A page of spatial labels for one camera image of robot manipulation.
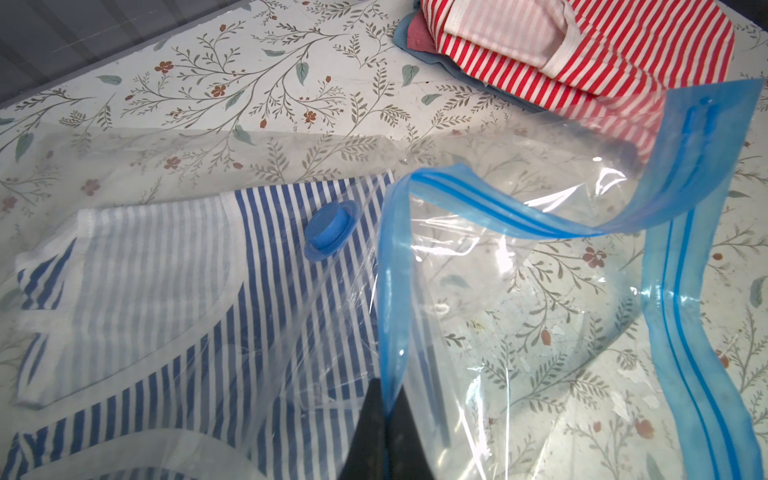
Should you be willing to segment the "red garment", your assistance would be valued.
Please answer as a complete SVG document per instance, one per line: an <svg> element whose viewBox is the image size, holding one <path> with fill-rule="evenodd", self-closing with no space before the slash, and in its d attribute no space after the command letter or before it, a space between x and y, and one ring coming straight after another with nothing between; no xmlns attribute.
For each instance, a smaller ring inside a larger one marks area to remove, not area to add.
<svg viewBox="0 0 768 480"><path fill-rule="evenodd" d="M434 40L425 24L413 18L407 29L406 45L410 50L437 54Z"/></svg>

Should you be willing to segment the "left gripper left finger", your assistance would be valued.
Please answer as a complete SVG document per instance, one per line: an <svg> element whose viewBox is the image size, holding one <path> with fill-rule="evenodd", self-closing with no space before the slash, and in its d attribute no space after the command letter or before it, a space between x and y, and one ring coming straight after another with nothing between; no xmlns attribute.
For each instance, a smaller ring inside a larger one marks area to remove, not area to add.
<svg viewBox="0 0 768 480"><path fill-rule="evenodd" d="M381 380L373 379L339 480L383 480L386 454L386 416Z"/></svg>

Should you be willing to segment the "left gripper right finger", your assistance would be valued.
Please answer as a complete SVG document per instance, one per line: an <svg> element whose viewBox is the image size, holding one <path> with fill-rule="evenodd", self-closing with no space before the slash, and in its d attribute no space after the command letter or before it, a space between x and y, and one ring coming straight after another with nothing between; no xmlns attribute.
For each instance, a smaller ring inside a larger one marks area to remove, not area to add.
<svg viewBox="0 0 768 480"><path fill-rule="evenodd" d="M434 479L404 389L387 418L387 455L389 479Z"/></svg>

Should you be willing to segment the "blue tank top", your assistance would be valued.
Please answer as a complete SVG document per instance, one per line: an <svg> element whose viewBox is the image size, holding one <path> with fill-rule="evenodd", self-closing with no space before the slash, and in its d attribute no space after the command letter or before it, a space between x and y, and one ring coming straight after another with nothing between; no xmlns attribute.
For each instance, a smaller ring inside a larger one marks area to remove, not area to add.
<svg viewBox="0 0 768 480"><path fill-rule="evenodd" d="M474 79L467 75L463 70L459 68L459 66L451 60L446 55L440 54L437 52L437 54L429 54L429 53L423 53L423 52L417 52L414 50L410 50L406 45L406 37L407 37L407 29L410 23L412 22L413 18L417 18L418 22L423 23L427 27L425 16L421 10L421 2L420 1L414 1L413 2L413 11L406 15L398 24L398 26L395 29L394 36L393 36L393 42L394 44L399 47L401 50L409 53L416 59L430 65L440 65L449 75L451 75L456 80L472 87L475 89L478 89L484 93L488 93L491 95L494 95L498 98L501 98L505 101L508 101L514 106L517 106L524 111L532 112L532 113L539 113L543 112L544 109L541 107L538 107L530 102L527 102L523 99L517 98L503 90L500 90L496 87L485 85L483 82Z"/></svg>

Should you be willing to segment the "clear vacuum bag blue zipper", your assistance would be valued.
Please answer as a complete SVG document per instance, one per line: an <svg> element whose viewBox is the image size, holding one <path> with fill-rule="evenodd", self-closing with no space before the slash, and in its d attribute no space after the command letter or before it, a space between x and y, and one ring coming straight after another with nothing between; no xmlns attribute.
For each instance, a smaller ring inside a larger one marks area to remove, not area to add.
<svg viewBox="0 0 768 480"><path fill-rule="evenodd" d="M246 188L390 172L373 247L387 418L407 394L434 479L761 479L751 416L701 318L704 270L760 96L757 80L660 95L650 158L587 125L538 119L398 148L351 143L313 180L288 174L333 137L247 135L243 171L189 186L173 154L188 134L115 131L80 150L61 130L34 173L60 175L40 218L1 214L7 334L17 257L83 209L205 198ZM17 412L1 414L1 434Z"/></svg>

